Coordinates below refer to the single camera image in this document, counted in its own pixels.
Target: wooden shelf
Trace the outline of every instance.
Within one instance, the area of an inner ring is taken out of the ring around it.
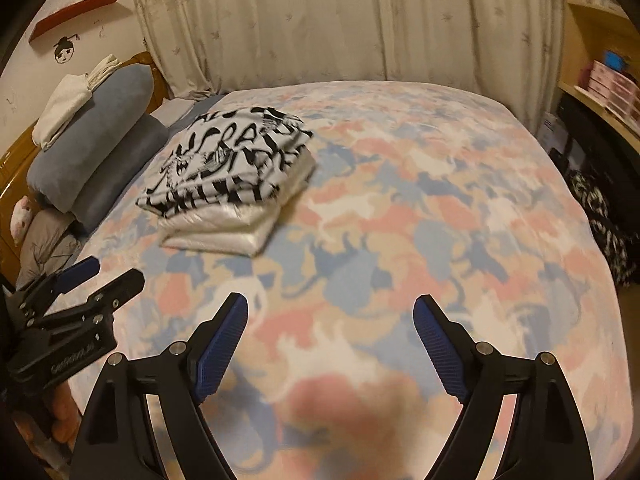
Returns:
[[[70,20],[71,18],[80,16],[80,14],[84,14],[85,12],[89,12],[90,10],[99,9],[100,7],[114,4],[117,1],[118,0],[82,0],[80,2],[69,5],[64,9],[60,9],[36,23],[36,26],[31,33],[31,37],[29,38],[29,43],[35,40],[38,36],[42,36],[45,32],[51,30],[52,28],[57,27],[62,23],[68,22],[68,20]]]
[[[569,7],[577,18],[590,20],[595,25],[613,30],[622,36],[640,40],[640,34],[624,12],[578,2],[569,2]]]
[[[631,129],[629,129],[628,126],[626,126],[625,123],[620,121],[613,113],[567,83],[559,82],[558,87],[563,92],[566,92],[572,97],[575,97],[587,108],[598,114],[609,126],[616,130],[617,133],[619,133],[620,136],[623,137],[623,139],[625,139],[626,142],[628,142],[634,150],[636,150],[636,152],[640,154],[640,139]]]

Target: curtain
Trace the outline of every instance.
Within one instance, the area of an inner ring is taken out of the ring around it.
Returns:
[[[530,131],[558,81],[562,0],[135,0],[173,92],[330,80],[483,94]]]

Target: white wall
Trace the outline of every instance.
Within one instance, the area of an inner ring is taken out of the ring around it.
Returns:
[[[40,19],[78,1],[47,0],[0,75],[0,154],[39,117],[64,75],[89,72],[108,54],[126,60],[145,50],[133,0],[118,0],[87,12],[29,43]],[[80,40],[71,40],[73,57],[65,64],[57,63],[54,46],[63,36],[74,34]]]

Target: gray pillow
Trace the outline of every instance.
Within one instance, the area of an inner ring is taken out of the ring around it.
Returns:
[[[168,139],[166,127],[144,114],[98,166],[71,208],[88,233],[98,227],[122,190]]]
[[[27,173],[29,187],[59,211],[70,211],[84,184],[145,112],[153,91],[149,66],[116,70],[53,146],[36,156]]]

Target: bed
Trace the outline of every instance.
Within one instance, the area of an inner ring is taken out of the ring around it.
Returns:
[[[429,84],[335,82],[234,92],[316,132],[318,168],[264,253],[160,248],[137,208],[151,162],[89,239],[100,275],[64,308],[137,267],[144,291],[116,314],[129,359],[185,340],[230,292],[250,319],[204,415],[238,478],[424,478],[460,406],[446,396],[411,310],[431,294],[450,319],[505,354],[556,354],[574,392],[595,476],[622,459],[632,404],[616,291],[580,206],[511,113]],[[71,379],[86,405],[104,360]],[[509,430],[508,398],[480,478]],[[180,478],[158,413],[161,453]]]

